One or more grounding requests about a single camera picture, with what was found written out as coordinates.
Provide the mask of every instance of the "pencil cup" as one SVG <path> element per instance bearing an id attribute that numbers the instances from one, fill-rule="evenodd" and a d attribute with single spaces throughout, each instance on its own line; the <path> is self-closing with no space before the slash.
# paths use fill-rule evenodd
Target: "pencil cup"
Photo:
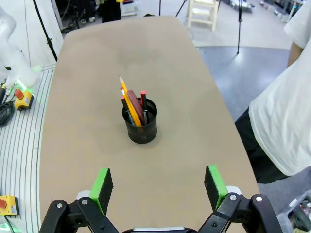
<path id="1" fill-rule="evenodd" d="M 146 144 L 151 142 L 156 137 L 156 115 L 157 109 L 155 103 L 153 103 L 150 99 L 147 99 L 147 110 L 149 122 L 147 125 L 143 126 L 133 126 L 130 123 L 128 113 L 125 111 L 125 108 L 122 108 L 122 116 L 125 121 L 127 127 L 127 133 L 130 139 L 133 142 L 139 144 Z"/>

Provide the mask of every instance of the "yellow object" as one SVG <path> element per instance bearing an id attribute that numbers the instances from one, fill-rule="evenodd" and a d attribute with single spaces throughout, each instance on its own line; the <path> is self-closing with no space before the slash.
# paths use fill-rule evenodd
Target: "yellow object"
<path id="1" fill-rule="evenodd" d="M 18 215 L 17 203 L 14 196 L 0 196 L 0 199 L 6 202 L 6 207 L 0 208 L 0 215 Z"/>
<path id="2" fill-rule="evenodd" d="M 136 126 L 141 126 L 137 112 L 135 111 L 130 99 L 127 96 L 127 88 L 126 88 L 125 83 L 124 83 L 123 79 L 121 78 L 121 76 L 120 76 L 120 82 L 121 82 L 121 86 L 123 87 L 123 90 L 125 93 L 124 98 L 125 98 L 126 104 L 128 106 L 128 109 L 130 110 L 130 113 L 132 115 L 133 121 L 134 121 Z"/>
<path id="3" fill-rule="evenodd" d="M 33 103 L 33 95 L 29 91 L 23 91 L 24 97 L 22 99 L 16 98 L 14 106 L 17 110 L 30 109 Z"/>

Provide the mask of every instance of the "black trousers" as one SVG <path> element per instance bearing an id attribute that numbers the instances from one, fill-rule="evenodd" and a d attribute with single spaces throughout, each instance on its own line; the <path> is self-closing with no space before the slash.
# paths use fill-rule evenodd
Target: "black trousers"
<path id="1" fill-rule="evenodd" d="M 287 176 L 274 165 L 256 141 L 249 119 L 248 109 L 239 117 L 235 125 L 252 165 L 257 182 L 271 183 L 287 178 Z"/>
<path id="2" fill-rule="evenodd" d="M 103 23 L 121 19 L 120 3 L 116 2 L 116 0 L 106 0 L 104 4 L 100 4 L 99 11 Z"/>

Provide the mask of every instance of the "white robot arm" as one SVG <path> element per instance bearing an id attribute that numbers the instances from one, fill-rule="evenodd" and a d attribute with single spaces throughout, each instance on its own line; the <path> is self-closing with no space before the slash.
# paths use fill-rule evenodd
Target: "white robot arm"
<path id="1" fill-rule="evenodd" d="M 8 41 L 15 27 L 16 22 L 13 17 L 0 6 L 0 62 L 9 71 L 5 82 L 9 92 L 15 82 L 22 83 L 25 88 L 30 88 L 38 79 L 38 74 L 33 72 L 21 50 Z"/>

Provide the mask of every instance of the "metal platform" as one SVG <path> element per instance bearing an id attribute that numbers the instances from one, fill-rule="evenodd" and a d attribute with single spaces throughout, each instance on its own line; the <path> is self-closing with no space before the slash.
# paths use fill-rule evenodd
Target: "metal platform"
<path id="1" fill-rule="evenodd" d="M 41 226 L 39 164 L 44 115 L 55 65 L 42 68 L 30 110 L 15 111 L 0 128 L 0 193 L 18 198 L 19 216 L 9 218 L 15 232 L 37 233 Z M 4 217 L 0 232 L 8 232 Z"/>

